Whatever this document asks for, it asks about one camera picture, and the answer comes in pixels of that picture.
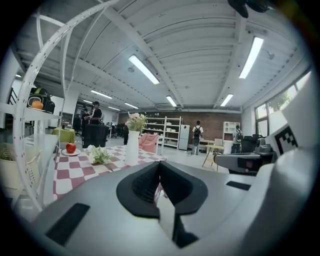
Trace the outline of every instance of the white ceiling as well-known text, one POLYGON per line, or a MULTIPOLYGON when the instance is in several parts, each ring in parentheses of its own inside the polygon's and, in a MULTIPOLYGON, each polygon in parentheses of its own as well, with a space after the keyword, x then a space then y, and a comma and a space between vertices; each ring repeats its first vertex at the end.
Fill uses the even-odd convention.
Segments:
MULTIPOLYGON (((98 0, 50 0, 40 13, 66 23, 97 4, 98 0)), ((67 81, 95 15, 99 13, 72 31, 65 66, 67 81)), ((41 20, 43 42, 58 28, 41 20)), ((291 26, 274 10, 257 13, 249 9, 246 20, 227 0, 119 0, 90 31, 71 86, 80 91, 81 99, 98 100, 123 111, 131 109, 125 102, 142 110, 168 108, 167 95, 185 109, 212 109, 228 93, 234 97, 227 106, 238 108, 270 86, 275 77, 284 76, 283 69, 297 64, 297 55, 302 55, 300 45, 291 26), (254 36, 264 38, 262 49, 247 78, 239 79, 254 36), (272 60, 268 53, 274 54, 272 60), (154 85, 133 66, 128 60, 133 54, 157 74, 159 84, 154 85), (113 99, 95 95, 91 89, 113 99)), ((40 49, 35 17, 17 35, 15 47, 27 69, 40 49)), ((58 97, 63 95, 60 47, 61 43, 47 57, 35 80, 37 86, 58 97)))

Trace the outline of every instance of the red apple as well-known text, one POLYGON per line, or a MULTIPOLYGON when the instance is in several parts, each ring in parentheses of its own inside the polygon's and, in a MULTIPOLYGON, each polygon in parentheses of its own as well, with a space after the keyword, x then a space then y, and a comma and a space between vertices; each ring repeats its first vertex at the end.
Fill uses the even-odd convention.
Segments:
POLYGON ((76 151, 76 145, 73 144, 73 143, 68 143, 66 146, 65 146, 65 149, 66 151, 69 153, 69 154, 72 154, 76 151))

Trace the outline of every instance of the checkered tablecloth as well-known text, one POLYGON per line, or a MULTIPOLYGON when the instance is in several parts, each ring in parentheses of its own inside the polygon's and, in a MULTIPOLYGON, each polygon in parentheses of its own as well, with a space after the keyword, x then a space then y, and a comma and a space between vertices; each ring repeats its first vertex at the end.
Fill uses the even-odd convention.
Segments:
MULTIPOLYGON (((111 172, 128 169, 130 166, 125 164, 126 146, 107 147, 108 153, 114 155, 111 163, 91 164, 84 149, 76 156, 67 156, 61 153, 61 149, 55 158, 53 198, 57 200, 64 194, 75 189, 83 182, 97 176, 106 175, 111 172)), ((154 153, 139 150, 138 164, 145 164, 154 161, 167 161, 168 158, 154 153)), ((155 202, 161 193, 161 185, 155 193, 155 202)))

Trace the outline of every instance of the black backpack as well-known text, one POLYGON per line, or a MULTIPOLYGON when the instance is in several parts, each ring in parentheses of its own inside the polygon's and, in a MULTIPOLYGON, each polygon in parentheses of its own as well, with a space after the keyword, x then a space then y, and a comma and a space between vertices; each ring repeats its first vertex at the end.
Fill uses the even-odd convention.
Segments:
POLYGON ((195 138, 200 138, 200 134, 201 134, 200 128, 201 126, 199 128, 195 127, 194 135, 193 135, 195 138))
POLYGON ((241 130, 236 130, 236 132, 237 132, 237 135, 235 137, 235 140, 237 142, 242 142, 242 140, 244 139, 244 136, 242 135, 241 130))

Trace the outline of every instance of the white plate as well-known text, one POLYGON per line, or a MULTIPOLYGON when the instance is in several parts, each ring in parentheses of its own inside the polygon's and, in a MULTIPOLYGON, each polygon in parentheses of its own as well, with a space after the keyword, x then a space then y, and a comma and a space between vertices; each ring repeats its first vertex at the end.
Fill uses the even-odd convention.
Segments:
POLYGON ((76 149, 72 154, 68 153, 66 149, 62 150, 62 154, 66 156, 76 156, 81 153, 80 149, 76 149))
POLYGON ((46 112, 45 110, 43 109, 39 109, 39 108, 35 108, 35 107, 29 107, 30 109, 33 109, 33 110, 38 110, 38 111, 42 111, 42 112, 46 112))

